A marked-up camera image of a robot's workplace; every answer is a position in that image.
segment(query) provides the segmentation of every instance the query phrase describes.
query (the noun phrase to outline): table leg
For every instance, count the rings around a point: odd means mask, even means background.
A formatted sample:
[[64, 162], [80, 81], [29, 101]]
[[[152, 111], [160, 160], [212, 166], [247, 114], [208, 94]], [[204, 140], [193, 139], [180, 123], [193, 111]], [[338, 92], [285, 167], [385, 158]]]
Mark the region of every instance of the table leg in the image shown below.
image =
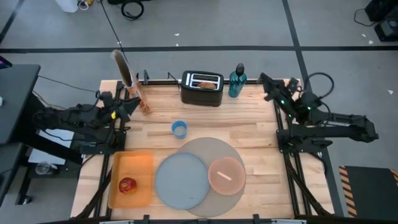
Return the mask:
[[32, 198], [26, 195], [27, 190], [29, 189], [29, 185], [30, 185], [29, 168], [27, 168], [24, 180], [22, 181], [22, 185], [18, 192], [16, 205], [25, 205], [32, 201]]

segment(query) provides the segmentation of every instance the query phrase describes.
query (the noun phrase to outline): red apple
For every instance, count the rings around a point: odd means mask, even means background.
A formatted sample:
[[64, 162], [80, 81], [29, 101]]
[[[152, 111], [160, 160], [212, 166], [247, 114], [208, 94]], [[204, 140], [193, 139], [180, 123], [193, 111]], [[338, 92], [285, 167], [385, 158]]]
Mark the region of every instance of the red apple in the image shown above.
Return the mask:
[[124, 194], [133, 194], [137, 191], [137, 182], [133, 178], [123, 178], [119, 183], [119, 191]]

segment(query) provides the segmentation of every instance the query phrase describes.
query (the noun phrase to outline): blue plate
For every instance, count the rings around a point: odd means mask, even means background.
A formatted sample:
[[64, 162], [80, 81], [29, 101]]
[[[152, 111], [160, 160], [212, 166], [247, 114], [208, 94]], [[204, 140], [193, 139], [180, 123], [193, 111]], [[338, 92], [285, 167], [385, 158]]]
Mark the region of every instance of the blue plate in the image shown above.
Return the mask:
[[199, 157], [187, 152], [172, 154], [157, 169], [156, 193], [172, 208], [193, 208], [209, 190], [207, 172], [207, 166]]

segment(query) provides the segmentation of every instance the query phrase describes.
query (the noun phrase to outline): green bottle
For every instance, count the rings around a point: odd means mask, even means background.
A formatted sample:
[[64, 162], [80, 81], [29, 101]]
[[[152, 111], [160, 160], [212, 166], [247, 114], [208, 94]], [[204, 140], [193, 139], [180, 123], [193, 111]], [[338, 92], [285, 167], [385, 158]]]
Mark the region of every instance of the green bottle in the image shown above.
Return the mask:
[[236, 66], [235, 72], [229, 75], [229, 96], [233, 98], [238, 97], [247, 80], [248, 77], [244, 73], [244, 65], [239, 63]]

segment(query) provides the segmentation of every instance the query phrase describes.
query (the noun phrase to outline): white cable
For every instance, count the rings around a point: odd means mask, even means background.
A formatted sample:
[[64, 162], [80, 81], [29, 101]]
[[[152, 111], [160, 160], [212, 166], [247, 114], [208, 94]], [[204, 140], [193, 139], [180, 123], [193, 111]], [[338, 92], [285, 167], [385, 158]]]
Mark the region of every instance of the white cable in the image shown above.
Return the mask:
[[87, 4], [86, 0], [82, 0], [78, 3], [79, 9], [85, 11], [89, 8], [89, 5]]

